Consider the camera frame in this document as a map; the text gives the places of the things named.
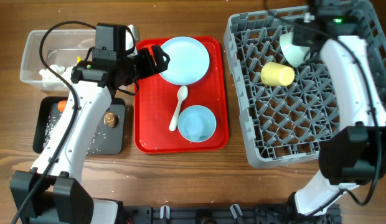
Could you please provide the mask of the green plastic bowl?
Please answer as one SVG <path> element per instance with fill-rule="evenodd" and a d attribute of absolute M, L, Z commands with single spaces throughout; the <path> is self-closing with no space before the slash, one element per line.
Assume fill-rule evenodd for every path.
<path fill-rule="evenodd" d="M 293 44 L 293 33 L 280 36 L 281 51 L 287 62 L 293 67 L 298 67 L 310 58 L 310 48 Z"/>

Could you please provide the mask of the brown food lump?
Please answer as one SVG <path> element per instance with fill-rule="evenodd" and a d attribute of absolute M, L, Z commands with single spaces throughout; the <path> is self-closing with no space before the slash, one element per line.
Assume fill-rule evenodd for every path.
<path fill-rule="evenodd" d="M 117 126 L 117 124 L 118 124 L 118 117 L 114 113 L 107 111 L 104 114 L 103 122 L 108 127 L 115 128 Z"/>

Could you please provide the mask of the yellow plastic cup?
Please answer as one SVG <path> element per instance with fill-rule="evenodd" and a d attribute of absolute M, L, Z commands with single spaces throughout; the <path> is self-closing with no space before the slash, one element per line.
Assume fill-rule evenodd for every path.
<path fill-rule="evenodd" d="M 294 70 L 286 65 L 269 62 L 264 65 L 260 73 L 261 81 L 269 86 L 288 86 L 295 78 Z"/>

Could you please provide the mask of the blue plastic bowl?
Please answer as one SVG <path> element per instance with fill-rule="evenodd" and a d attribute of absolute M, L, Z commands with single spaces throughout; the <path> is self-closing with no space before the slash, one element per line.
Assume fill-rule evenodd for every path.
<path fill-rule="evenodd" d="M 204 142 L 215 133 L 217 120 L 207 107 L 192 105 L 181 112 L 177 128 L 181 136 L 189 142 Z"/>

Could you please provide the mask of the white napkin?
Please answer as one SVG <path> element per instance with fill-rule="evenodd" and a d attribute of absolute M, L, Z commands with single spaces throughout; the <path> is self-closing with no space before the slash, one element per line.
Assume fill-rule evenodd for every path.
<path fill-rule="evenodd" d="M 71 76 L 72 76 L 72 70 L 73 67 L 67 67 L 64 72 L 61 74 L 61 77 L 66 80 L 69 84 L 72 83 Z"/>
<path fill-rule="evenodd" d="M 53 64 L 50 68 L 57 74 L 62 75 L 65 71 L 65 67 L 61 65 Z M 43 82 L 62 82 L 57 76 L 55 76 L 49 69 L 41 69 L 39 75 L 42 77 Z"/>

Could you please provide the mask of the white cooked rice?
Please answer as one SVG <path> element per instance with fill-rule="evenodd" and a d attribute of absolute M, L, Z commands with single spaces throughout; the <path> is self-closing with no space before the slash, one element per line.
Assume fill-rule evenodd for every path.
<path fill-rule="evenodd" d="M 49 116 L 44 131 L 44 142 L 42 148 L 45 149 L 51 139 L 52 132 L 56 128 L 58 122 L 60 121 L 59 116 Z"/>

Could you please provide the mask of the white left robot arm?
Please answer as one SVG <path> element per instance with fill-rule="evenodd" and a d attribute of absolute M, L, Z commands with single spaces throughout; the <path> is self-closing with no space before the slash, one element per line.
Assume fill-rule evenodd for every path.
<path fill-rule="evenodd" d="M 93 198 L 82 187 L 82 169 L 93 134 L 117 91 L 165 71 L 170 58 L 163 49 L 127 47 L 128 26 L 99 23 L 95 45 L 72 68 L 64 112 L 27 172 L 15 171 L 11 193 L 15 222 L 131 223 L 122 202 Z"/>

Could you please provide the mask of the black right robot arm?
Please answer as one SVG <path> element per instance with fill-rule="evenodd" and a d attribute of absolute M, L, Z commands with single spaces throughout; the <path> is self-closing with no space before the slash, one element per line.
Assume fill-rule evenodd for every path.
<path fill-rule="evenodd" d="M 358 18 L 340 1 L 309 1 L 309 12 L 293 21 L 292 43 L 309 47 L 324 62 L 339 110 L 339 131 L 320 143 L 319 171 L 289 198 L 297 218 L 325 214 L 361 185 L 367 205 L 386 173 L 386 111 L 369 67 L 367 42 Z"/>

